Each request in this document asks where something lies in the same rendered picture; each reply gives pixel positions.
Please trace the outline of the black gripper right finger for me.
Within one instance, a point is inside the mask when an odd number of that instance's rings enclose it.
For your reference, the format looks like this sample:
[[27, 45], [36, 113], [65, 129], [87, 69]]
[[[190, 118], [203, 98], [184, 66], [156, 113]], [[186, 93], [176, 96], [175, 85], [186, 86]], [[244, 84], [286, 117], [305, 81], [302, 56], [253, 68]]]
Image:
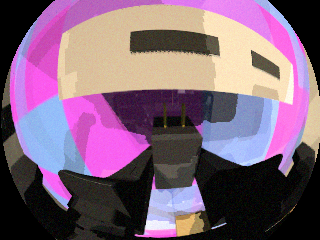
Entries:
[[249, 187], [261, 177], [279, 168], [283, 153], [253, 165], [241, 165], [200, 149], [195, 180], [205, 205], [209, 227], [225, 223], [225, 216], [240, 203]]

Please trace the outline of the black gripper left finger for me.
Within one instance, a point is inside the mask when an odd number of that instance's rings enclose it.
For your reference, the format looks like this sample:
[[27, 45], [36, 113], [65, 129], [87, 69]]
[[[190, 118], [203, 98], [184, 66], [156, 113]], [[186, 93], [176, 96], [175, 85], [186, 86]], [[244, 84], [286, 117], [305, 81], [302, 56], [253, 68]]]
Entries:
[[83, 175], [60, 169], [59, 177], [71, 196], [91, 203], [116, 208], [131, 225], [135, 235], [143, 235], [155, 172], [152, 164], [152, 145], [135, 160], [108, 177]]

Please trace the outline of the black two-prong plug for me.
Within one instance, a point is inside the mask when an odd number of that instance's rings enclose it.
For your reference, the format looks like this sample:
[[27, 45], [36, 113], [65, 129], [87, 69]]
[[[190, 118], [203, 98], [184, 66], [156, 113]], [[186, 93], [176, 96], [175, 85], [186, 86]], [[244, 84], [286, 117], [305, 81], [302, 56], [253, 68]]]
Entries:
[[164, 103], [164, 117], [153, 117], [151, 143], [156, 189], [192, 187], [195, 181], [204, 137], [184, 115], [183, 104], [181, 117], [167, 117]]

